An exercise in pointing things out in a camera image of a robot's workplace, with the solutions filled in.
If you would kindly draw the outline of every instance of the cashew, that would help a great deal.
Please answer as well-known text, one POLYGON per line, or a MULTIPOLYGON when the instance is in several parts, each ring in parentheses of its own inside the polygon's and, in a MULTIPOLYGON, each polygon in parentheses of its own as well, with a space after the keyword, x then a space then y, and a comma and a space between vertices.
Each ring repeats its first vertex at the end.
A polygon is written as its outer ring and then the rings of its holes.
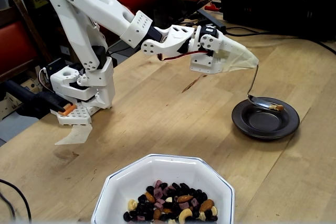
POLYGON ((204 213, 204 212, 200 212, 198 218, 199 218, 200 220, 202 220, 202 221, 205 221, 205 220, 206 220, 205 213, 204 213))
POLYGON ((189 208, 184 209, 181 213, 180 216, 178 217, 179 219, 179 223, 180 224, 185 224, 185 218, 192 216, 193 212, 191 212, 191 210, 189 208))
POLYGON ((211 208, 211 212, 212 212, 212 215, 213 216, 216 216, 217 215, 217 208, 214 206, 211 208))
POLYGON ((128 211, 136 210, 136 207, 138 206, 138 202, 134 199, 131 199, 128 201, 128 211))

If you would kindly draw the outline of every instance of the red chair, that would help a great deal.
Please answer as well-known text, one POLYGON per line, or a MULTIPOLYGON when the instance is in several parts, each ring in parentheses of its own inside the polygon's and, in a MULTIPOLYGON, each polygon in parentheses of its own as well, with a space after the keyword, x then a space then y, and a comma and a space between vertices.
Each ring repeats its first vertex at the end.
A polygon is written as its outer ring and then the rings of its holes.
POLYGON ((0 83, 52 57, 21 0, 0 10, 0 83))

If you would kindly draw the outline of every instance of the floor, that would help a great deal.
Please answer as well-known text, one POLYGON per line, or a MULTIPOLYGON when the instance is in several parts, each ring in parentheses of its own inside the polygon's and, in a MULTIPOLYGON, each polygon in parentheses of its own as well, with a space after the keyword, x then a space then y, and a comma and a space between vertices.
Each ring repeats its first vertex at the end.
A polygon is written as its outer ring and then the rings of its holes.
MULTIPOLYGON (((112 57, 117 59, 118 64, 127 60, 130 56, 135 54, 135 49, 129 48, 129 46, 123 42, 118 41, 109 48, 110 53, 114 51, 119 51, 114 54, 111 54, 112 57)), ((21 116, 16 112, 13 112, 2 121, 0 121, 0 146, 7 143, 14 136, 21 133, 23 130, 31 126, 33 123, 38 121, 37 118, 30 118, 27 116, 21 116)))

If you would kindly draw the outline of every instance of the trail mix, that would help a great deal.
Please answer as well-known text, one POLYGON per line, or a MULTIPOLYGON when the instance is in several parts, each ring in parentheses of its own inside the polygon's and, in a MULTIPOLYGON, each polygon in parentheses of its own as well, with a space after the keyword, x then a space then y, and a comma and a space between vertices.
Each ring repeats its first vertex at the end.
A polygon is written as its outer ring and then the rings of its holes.
POLYGON ((168 186, 160 180, 148 186, 138 200, 128 202, 123 218, 128 223, 185 224, 186 222, 215 222, 217 208, 205 192, 189 188, 187 184, 168 186))

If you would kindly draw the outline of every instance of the white bowl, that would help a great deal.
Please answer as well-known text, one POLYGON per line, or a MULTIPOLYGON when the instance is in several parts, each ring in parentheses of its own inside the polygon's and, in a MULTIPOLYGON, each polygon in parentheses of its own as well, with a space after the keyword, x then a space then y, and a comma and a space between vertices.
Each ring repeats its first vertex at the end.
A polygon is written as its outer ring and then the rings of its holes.
POLYGON ((215 203, 217 224, 233 224, 235 191, 225 179, 200 158, 161 154, 150 154, 107 177, 91 223, 126 224, 123 214, 128 201, 138 200, 158 179, 201 189, 215 203))

